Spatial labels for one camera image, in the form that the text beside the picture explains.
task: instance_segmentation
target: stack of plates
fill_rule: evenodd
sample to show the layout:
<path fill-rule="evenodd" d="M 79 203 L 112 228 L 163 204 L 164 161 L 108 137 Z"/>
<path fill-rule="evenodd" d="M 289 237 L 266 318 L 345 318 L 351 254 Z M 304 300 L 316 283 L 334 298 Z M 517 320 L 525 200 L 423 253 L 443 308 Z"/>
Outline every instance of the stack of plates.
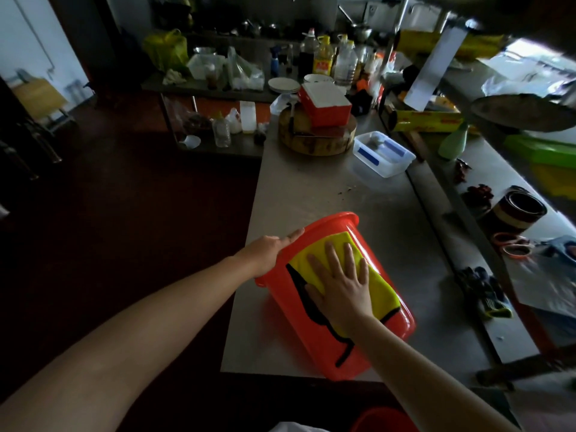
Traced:
<path fill-rule="evenodd" d="M 276 77 L 276 79 L 268 80 L 268 87 L 270 91 L 278 94 L 294 94 L 300 89 L 300 84 L 296 80 L 288 79 L 288 77 Z"/>

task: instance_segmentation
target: hand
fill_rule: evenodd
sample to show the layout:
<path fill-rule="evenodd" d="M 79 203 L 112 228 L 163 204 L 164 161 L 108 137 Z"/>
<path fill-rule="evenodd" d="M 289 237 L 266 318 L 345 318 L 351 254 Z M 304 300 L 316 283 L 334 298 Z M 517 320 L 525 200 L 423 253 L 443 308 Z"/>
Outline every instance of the hand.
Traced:
<path fill-rule="evenodd" d="M 360 270 L 356 274 L 356 264 L 352 246 L 344 244 L 344 271 L 338 261 L 334 245 L 326 241 L 326 256 L 330 270 L 328 271 L 313 254 L 308 255 L 308 261 L 316 275 L 324 284 L 325 295 L 311 284 L 306 285 L 306 291 L 318 306 L 320 312 L 331 324 L 349 331 L 354 320 L 360 317 L 373 317 L 370 290 L 368 289 L 368 263 L 360 260 Z"/>
<path fill-rule="evenodd" d="M 236 256 L 250 266 L 252 277 L 262 276 L 274 268 L 278 252 L 300 238 L 302 233 L 304 229 L 295 230 L 285 238 L 263 236 L 252 241 Z"/>

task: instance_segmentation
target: green bottle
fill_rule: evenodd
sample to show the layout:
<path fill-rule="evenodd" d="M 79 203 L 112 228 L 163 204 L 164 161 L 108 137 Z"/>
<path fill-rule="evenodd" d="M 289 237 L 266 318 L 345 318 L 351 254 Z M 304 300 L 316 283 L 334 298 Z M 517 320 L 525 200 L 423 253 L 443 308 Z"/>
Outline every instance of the green bottle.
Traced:
<path fill-rule="evenodd" d="M 451 133 L 442 141 L 438 149 L 438 155 L 449 161 L 453 161 L 460 156 L 466 148 L 466 138 L 468 136 L 468 123 L 460 124 L 456 131 Z"/>

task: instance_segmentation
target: finger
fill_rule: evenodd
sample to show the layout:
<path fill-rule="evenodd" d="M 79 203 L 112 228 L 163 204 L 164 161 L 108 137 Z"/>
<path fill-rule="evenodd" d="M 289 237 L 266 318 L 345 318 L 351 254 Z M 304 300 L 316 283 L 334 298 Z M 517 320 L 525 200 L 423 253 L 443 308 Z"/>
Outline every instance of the finger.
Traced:
<path fill-rule="evenodd" d="M 321 264 L 321 262 L 318 260 L 318 258 L 316 256 L 314 256 L 313 254 L 309 254 L 308 255 L 308 262 L 310 262 L 310 266 L 312 267 L 312 270 L 320 278 L 320 280 L 322 281 L 322 284 L 324 284 L 324 286 L 331 283 L 331 281 L 333 279 L 332 274 L 326 269 L 326 267 L 324 267 Z"/>
<path fill-rule="evenodd" d="M 370 279 L 370 271 L 368 270 L 368 262 L 362 258 L 360 260 L 360 270 L 358 272 L 358 282 L 360 285 L 368 285 Z"/>
<path fill-rule="evenodd" d="M 338 256 L 336 255 L 336 250 L 334 249 L 334 244 L 332 241 L 326 241 L 324 247 L 326 251 L 326 257 L 328 258 L 328 265 L 330 266 L 333 277 L 344 277 L 344 273 L 342 272 L 342 267 L 340 266 L 340 261 L 338 260 Z"/>
<path fill-rule="evenodd" d="M 298 229 L 290 233 L 287 237 L 280 239 L 280 248 L 283 249 L 286 246 L 292 244 L 296 239 L 300 238 L 304 233 L 304 228 Z"/>
<path fill-rule="evenodd" d="M 322 312 L 322 309 L 324 307 L 324 297 L 322 296 L 322 294 L 320 294 L 318 288 L 309 283 L 306 283 L 306 286 L 304 288 L 306 288 L 306 292 L 308 293 L 314 304 L 318 307 L 318 309 L 320 309 L 320 312 Z"/>
<path fill-rule="evenodd" d="M 344 244 L 344 268 L 346 277 L 356 280 L 356 264 L 354 263 L 354 252 L 349 242 Z"/>

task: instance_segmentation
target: person's left hand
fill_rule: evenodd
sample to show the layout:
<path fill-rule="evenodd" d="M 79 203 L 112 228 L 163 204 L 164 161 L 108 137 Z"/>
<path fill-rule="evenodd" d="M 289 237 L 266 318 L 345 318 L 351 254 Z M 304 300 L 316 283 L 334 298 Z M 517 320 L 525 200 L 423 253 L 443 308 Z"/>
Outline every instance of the person's left hand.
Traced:
<path fill-rule="evenodd" d="M 251 267 L 252 277 L 259 277 L 268 273 L 276 265 L 278 252 L 300 238 L 304 229 L 298 229 L 285 238 L 277 236 L 263 236 L 252 241 L 236 256 Z"/>

